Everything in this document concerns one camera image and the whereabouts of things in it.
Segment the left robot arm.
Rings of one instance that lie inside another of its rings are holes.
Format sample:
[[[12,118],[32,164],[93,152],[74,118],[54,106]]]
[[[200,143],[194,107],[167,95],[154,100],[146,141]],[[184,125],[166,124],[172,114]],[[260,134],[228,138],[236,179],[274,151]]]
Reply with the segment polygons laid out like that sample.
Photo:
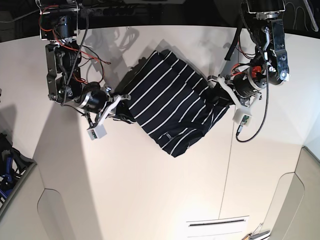
[[[242,0],[239,4],[238,25],[231,46],[225,56],[230,61],[235,50],[248,59],[236,63],[224,73],[226,85],[244,107],[261,99],[268,85],[279,86],[290,78],[285,31],[280,14],[286,10],[282,0]],[[254,43],[249,55],[241,46],[241,32],[246,29]]]

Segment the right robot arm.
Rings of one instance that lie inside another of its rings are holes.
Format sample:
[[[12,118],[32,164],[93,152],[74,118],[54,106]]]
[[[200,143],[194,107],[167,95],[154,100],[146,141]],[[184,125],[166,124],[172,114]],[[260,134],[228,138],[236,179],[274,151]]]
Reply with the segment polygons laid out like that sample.
[[[85,42],[77,43],[80,34],[79,20],[85,20],[89,30],[90,10],[78,0],[37,0],[40,38],[49,43],[45,46],[48,98],[62,107],[69,107],[85,117],[92,127],[98,121],[113,118],[128,124],[135,123],[122,102],[115,103],[117,95],[101,81],[88,82],[81,76],[81,61],[95,60],[100,67],[103,61],[93,50],[83,51]]]

